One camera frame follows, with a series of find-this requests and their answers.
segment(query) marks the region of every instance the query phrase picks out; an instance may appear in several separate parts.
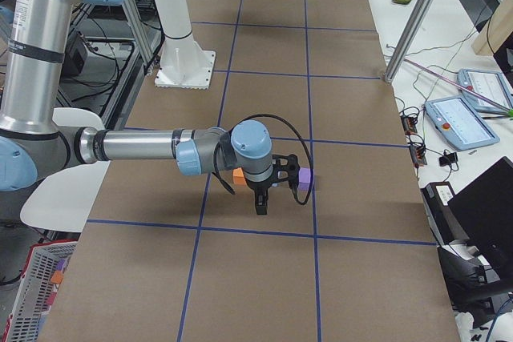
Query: orange block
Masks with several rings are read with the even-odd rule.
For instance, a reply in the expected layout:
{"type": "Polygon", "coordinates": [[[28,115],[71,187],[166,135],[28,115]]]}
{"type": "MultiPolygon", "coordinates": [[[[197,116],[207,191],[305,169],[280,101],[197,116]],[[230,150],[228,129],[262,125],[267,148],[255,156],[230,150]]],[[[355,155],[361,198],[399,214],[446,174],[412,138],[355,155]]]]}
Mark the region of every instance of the orange block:
{"type": "Polygon", "coordinates": [[[247,186],[242,168],[239,167],[233,170],[233,182],[239,186],[247,186]]]}
{"type": "Polygon", "coordinates": [[[51,276],[50,282],[53,284],[61,284],[64,278],[63,272],[57,270],[54,275],[51,276]]]}

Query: robotic arm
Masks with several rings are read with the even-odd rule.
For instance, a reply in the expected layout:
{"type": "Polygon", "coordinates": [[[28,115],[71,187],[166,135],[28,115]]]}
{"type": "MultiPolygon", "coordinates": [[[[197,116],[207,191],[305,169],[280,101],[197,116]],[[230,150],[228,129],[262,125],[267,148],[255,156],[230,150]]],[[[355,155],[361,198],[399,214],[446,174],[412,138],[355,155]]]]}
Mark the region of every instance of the robotic arm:
{"type": "Polygon", "coordinates": [[[267,129],[255,120],[243,121],[230,132],[58,127],[52,115],[71,9],[82,1],[115,5],[123,0],[17,1],[0,108],[0,191],[28,187],[79,164],[175,159],[184,175],[213,173],[220,178],[220,171],[242,167],[255,192],[257,214],[266,214],[268,189],[274,183],[288,181],[297,197],[297,157],[273,155],[267,129]]]}

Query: white stand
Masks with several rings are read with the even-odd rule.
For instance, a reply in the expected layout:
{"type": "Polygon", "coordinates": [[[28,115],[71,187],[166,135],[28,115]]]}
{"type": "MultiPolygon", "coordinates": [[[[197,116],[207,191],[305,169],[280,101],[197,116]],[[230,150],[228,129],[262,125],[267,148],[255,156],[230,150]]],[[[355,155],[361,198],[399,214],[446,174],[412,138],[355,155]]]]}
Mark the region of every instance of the white stand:
{"type": "Polygon", "coordinates": [[[207,89],[216,53],[203,51],[192,36],[186,0],[155,0],[166,41],[156,85],[207,89]]]}

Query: gray floor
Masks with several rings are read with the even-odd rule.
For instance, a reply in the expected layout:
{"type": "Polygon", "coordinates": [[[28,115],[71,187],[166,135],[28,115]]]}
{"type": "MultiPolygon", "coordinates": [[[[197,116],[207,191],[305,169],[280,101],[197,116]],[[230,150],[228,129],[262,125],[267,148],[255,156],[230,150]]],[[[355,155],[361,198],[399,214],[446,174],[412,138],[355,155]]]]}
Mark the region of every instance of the gray floor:
{"type": "MultiPolygon", "coordinates": [[[[463,7],[474,23],[479,14],[479,20],[489,18],[491,10],[486,6],[489,0],[461,0],[463,7]]],[[[0,220],[19,219],[19,211],[30,191],[17,193],[0,193],[0,220]]],[[[37,243],[39,236],[25,228],[0,227],[0,281],[10,280],[18,275],[25,262],[30,245],[37,243]]],[[[10,313],[16,296],[16,284],[0,286],[0,325],[10,313]]]]}

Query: table surface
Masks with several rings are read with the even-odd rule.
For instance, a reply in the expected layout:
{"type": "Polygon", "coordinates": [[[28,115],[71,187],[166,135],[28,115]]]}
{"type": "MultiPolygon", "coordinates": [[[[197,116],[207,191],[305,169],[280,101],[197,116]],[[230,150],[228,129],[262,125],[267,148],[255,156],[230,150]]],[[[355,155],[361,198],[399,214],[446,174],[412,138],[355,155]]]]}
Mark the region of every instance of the table surface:
{"type": "MultiPolygon", "coordinates": [[[[416,0],[413,0],[408,6],[393,4],[391,0],[369,1],[379,33],[382,52],[384,55],[392,55],[394,50],[389,46],[396,46],[416,0]]],[[[424,51],[420,54],[410,54],[407,58],[423,66],[436,65],[453,72],[458,72],[462,68],[500,70],[492,57],[474,54],[471,45],[477,36],[472,21],[459,0],[434,0],[408,52],[424,51]],[[445,48],[425,50],[440,46],[445,48]]],[[[444,72],[441,68],[431,67],[431,70],[456,81],[456,74],[444,72]]],[[[422,108],[425,102],[425,99],[413,88],[413,83],[419,72],[420,70],[416,67],[403,63],[393,81],[396,96],[404,100],[407,107],[422,108]]],[[[418,77],[416,86],[425,96],[429,95],[429,100],[459,93],[450,84],[443,81],[437,82],[436,78],[425,73],[418,77]]],[[[402,109],[401,102],[398,102],[398,108],[402,109]]],[[[424,136],[427,148],[437,152],[443,152],[445,149],[450,152],[454,151],[454,148],[434,129],[429,118],[426,117],[425,122],[423,120],[423,115],[421,115],[418,128],[424,136]]],[[[458,152],[459,171],[453,172],[450,176],[449,167],[438,165],[440,155],[428,151],[426,154],[428,166],[421,167],[418,173],[419,186],[425,187],[430,182],[440,182],[449,176],[448,180],[451,186],[458,193],[503,156],[513,159],[513,124],[511,121],[509,119],[488,120],[487,123],[500,137],[499,143],[489,147],[480,147],[476,149],[477,151],[458,152]]]]}
{"type": "MultiPolygon", "coordinates": [[[[308,139],[313,198],[275,187],[257,216],[245,187],[113,162],[39,340],[458,340],[367,0],[188,5],[217,54],[212,84],[149,78],[128,126],[278,114],[308,139]]],[[[305,165],[291,133],[265,124],[273,152],[305,165]]]]}

